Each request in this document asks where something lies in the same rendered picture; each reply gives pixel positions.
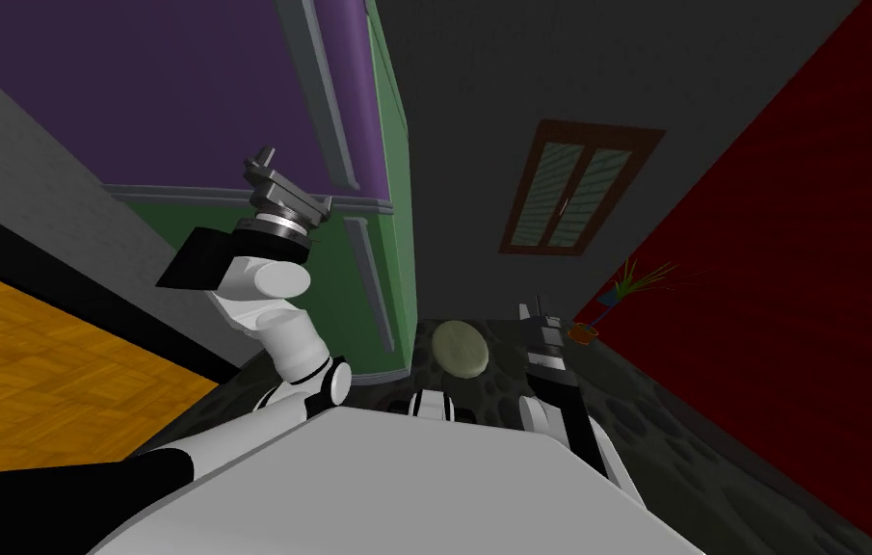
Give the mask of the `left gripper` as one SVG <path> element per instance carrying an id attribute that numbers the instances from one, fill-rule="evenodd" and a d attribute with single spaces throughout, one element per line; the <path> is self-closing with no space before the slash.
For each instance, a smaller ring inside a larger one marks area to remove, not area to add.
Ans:
<path id="1" fill-rule="evenodd" d="M 249 203 L 259 212 L 269 213 L 271 206 L 278 206 L 296 213 L 289 217 L 296 222 L 303 221 L 312 228 L 319 227 L 330 218 L 331 198 L 320 202 L 291 183 L 277 171 L 269 169 L 275 149 L 263 146 L 256 154 L 256 162 L 247 158 L 243 161 L 243 176 L 252 186 Z"/>

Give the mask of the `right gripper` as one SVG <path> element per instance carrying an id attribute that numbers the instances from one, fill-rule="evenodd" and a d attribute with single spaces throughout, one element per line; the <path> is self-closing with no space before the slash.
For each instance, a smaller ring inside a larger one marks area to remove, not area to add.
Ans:
<path id="1" fill-rule="evenodd" d="M 543 316 L 542 295 L 534 295 L 535 315 L 531 315 L 527 304 L 518 305 L 518 319 L 524 320 L 524 342 L 529 353 L 563 357 L 565 336 L 562 321 L 555 317 Z"/>

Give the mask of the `pale green round cushion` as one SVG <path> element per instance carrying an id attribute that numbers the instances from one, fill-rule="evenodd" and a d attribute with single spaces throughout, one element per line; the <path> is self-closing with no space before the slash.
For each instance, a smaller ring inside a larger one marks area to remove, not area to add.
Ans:
<path id="1" fill-rule="evenodd" d="M 451 320 L 439 324 L 432 336 L 432 352 L 438 365 L 459 379 L 474 379 L 489 363 L 484 336 L 472 325 Z"/>

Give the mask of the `potted green plant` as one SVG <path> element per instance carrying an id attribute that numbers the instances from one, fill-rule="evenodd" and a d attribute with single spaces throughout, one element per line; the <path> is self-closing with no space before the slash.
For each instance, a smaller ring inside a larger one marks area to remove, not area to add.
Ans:
<path id="1" fill-rule="evenodd" d="M 567 330 L 567 339 L 578 345 L 590 345 L 597 339 L 598 324 L 629 296 L 657 289 L 672 290 L 685 277 L 676 275 L 678 265 L 666 262 L 653 269 L 639 270 L 639 259 L 629 256 L 601 285 L 591 300 L 578 311 Z"/>

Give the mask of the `purple fridge door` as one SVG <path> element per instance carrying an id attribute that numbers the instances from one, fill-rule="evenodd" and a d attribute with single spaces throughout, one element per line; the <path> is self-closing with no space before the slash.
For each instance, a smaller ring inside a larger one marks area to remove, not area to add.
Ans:
<path id="1" fill-rule="evenodd" d="M 0 0 L 0 90 L 105 184 L 241 189 L 261 146 L 311 194 L 388 199 L 365 0 L 311 0 L 354 181 L 330 176 L 277 4 Z"/>

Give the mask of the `brown framed window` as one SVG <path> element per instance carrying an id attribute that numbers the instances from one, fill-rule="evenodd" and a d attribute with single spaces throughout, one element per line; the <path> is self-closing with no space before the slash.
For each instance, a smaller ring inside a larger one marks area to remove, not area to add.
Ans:
<path id="1" fill-rule="evenodd" d="M 538 122 L 499 250 L 582 255 L 665 134 L 653 128 Z"/>

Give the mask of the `green fridge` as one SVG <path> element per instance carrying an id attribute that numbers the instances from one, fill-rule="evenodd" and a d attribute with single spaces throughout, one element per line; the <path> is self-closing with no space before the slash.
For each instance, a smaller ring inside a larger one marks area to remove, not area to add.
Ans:
<path id="1" fill-rule="evenodd" d="M 375 0 L 365 12 L 389 197 L 410 191 L 407 131 Z M 178 248 L 0 90 L 0 280 L 203 378 L 259 352 L 203 292 L 157 282 Z"/>

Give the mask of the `green fridge door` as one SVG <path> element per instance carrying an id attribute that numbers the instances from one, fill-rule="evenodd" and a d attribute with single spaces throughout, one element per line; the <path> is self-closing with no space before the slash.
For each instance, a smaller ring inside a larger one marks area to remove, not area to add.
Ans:
<path id="1" fill-rule="evenodd" d="M 176 248 L 196 226 L 230 231 L 238 219 L 253 212 L 244 190 L 110 185 L 107 191 L 133 207 Z M 293 305 L 309 313 L 332 354 L 346 356 L 357 384 L 402 380 L 410 373 L 418 320 L 411 193 L 403 189 L 390 199 L 335 196 L 331 209 L 330 219 L 311 234 L 305 264 L 311 285 Z M 394 336 L 393 353 L 380 344 L 344 217 L 361 217 L 368 223 Z"/>

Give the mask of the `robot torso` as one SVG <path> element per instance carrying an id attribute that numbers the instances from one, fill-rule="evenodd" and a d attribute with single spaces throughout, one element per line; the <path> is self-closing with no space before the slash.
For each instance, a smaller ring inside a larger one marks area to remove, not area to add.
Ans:
<path id="1" fill-rule="evenodd" d="M 299 394 L 173 443 L 194 480 L 89 555 L 704 555 L 534 432 Z"/>

